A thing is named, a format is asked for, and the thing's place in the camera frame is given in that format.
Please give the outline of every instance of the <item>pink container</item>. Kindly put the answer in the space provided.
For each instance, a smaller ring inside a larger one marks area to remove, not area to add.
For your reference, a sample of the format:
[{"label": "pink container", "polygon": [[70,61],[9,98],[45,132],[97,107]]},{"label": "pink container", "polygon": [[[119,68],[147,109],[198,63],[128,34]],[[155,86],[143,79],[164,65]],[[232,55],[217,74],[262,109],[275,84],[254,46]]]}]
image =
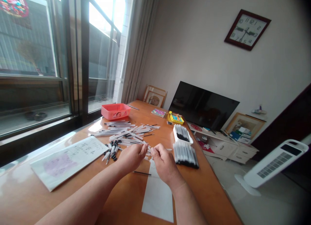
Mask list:
[{"label": "pink container", "polygon": [[101,106],[101,114],[107,120],[116,120],[130,114],[131,108],[124,103],[106,104]]}]

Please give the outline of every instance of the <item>floor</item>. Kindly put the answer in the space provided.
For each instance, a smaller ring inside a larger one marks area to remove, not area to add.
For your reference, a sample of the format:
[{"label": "floor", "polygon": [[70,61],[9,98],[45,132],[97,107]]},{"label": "floor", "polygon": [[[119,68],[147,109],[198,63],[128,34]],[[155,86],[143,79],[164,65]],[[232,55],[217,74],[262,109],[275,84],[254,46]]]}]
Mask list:
[{"label": "floor", "polygon": [[256,161],[249,160],[244,165],[211,156],[206,158],[245,225],[297,224],[302,218],[302,208],[309,194],[285,175],[280,173],[257,188],[260,197],[251,196],[234,174],[244,175]]},{"label": "floor", "polygon": [[[108,99],[107,101],[94,101],[88,103],[88,110],[89,112],[95,111],[100,109],[103,104],[110,104],[112,103],[112,98]],[[47,108],[35,109],[31,110],[33,112],[39,113],[43,112],[47,114],[47,117],[42,121],[29,121],[26,119],[24,112],[18,114],[12,114],[0,117],[0,135],[9,133],[15,130],[19,130],[28,126],[32,126],[38,124],[43,121],[48,121],[51,119],[55,119],[60,116],[64,116],[70,114],[70,108],[68,103],[55,105]]]}]

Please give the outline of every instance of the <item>white fan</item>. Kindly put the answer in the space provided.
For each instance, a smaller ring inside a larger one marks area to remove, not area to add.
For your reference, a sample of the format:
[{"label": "white fan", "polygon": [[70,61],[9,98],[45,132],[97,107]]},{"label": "white fan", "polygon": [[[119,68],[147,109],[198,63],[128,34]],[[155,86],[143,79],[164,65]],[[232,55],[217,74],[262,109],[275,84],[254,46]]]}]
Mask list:
[{"label": "white fan", "polygon": [[257,163],[244,177],[235,174],[235,178],[251,195],[261,196],[255,188],[285,169],[308,149],[306,144],[288,139]]}]

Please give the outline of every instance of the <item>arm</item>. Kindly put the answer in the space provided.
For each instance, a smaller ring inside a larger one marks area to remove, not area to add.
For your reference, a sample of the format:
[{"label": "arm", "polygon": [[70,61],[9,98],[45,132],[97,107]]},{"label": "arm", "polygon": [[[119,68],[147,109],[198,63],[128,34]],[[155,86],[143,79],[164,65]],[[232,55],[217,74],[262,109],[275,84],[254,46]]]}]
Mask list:
[{"label": "arm", "polygon": [[172,191],[177,224],[207,224],[193,192],[178,171],[173,155],[162,144],[151,148],[151,154],[159,177]]},{"label": "arm", "polygon": [[148,144],[124,149],[118,160],[55,207],[37,224],[95,224],[110,192],[145,157]]}]

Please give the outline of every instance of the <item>paper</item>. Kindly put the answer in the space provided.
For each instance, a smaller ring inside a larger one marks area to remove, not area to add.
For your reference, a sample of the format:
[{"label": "paper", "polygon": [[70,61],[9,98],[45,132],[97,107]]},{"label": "paper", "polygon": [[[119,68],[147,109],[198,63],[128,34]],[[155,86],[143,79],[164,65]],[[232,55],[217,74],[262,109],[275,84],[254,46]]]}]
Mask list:
[{"label": "paper", "polygon": [[153,160],[150,161],[149,174],[142,212],[174,223],[172,192],[159,178]]},{"label": "paper", "polygon": [[108,147],[96,137],[83,139],[59,152],[30,164],[51,192],[62,182],[101,156]]}]

